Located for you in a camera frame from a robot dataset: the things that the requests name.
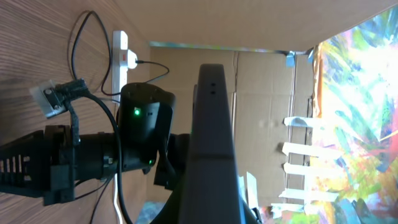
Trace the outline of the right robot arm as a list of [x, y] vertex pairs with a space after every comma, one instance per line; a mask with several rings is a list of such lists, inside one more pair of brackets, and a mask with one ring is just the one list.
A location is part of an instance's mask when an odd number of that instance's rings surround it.
[[183, 171], [189, 136], [171, 125], [175, 95], [149, 83], [123, 86], [117, 126], [111, 133], [81, 135], [72, 101], [88, 96], [83, 80], [46, 83], [32, 96], [52, 118], [70, 114], [70, 124], [47, 126], [1, 147], [1, 191], [43, 198], [44, 205], [78, 199], [75, 188], [91, 179], [110, 180], [118, 172], [157, 169], [157, 184], [172, 189]]

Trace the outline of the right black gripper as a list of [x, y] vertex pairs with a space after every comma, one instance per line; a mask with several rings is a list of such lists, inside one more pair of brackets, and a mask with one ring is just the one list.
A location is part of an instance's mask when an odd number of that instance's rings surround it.
[[[41, 150], [50, 141], [49, 190], [40, 175], [45, 171]], [[46, 126], [1, 146], [1, 192], [25, 197], [44, 196], [44, 205], [75, 200], [76, 150], [79, 129], [69, 125]]]

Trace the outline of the blue Galaxy smartphone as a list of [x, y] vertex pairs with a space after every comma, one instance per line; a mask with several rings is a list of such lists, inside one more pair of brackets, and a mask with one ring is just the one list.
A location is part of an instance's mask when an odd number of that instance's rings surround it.
[[200, 66], [178, 222], [245, 222], [221, 64]]

